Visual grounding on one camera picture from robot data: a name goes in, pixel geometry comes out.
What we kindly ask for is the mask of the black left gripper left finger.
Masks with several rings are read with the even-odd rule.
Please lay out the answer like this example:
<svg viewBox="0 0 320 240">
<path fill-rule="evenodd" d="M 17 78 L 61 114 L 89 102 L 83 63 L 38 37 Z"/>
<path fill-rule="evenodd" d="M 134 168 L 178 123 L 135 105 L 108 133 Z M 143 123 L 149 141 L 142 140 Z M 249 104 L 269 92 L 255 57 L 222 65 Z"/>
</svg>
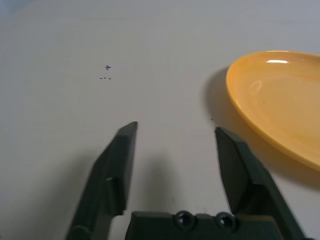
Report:
<svg viewBox="0 0 320 240">
<path fill-rule="evenodd" d="M 74 217 L 68 240 L 106 240 L 113 218 L 123 215 L 129 197 L 138 123 L 121 127 L 95 161 Z"/>
</svg>

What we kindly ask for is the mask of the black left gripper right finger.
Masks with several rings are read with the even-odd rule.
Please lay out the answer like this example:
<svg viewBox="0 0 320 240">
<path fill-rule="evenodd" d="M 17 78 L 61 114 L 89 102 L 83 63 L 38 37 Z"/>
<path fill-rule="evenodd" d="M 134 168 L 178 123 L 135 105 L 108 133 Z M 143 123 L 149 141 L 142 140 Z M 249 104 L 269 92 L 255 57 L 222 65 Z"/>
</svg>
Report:
<svg viewBox="0 0 320 240">
<path fill-rule="evenodd" d="M 236 134 L 215 129 L 220 176 L 232 214 L 272 223 L 284 240 L 305 240 L 272 176 L 247 143 Z"/>
</svg>

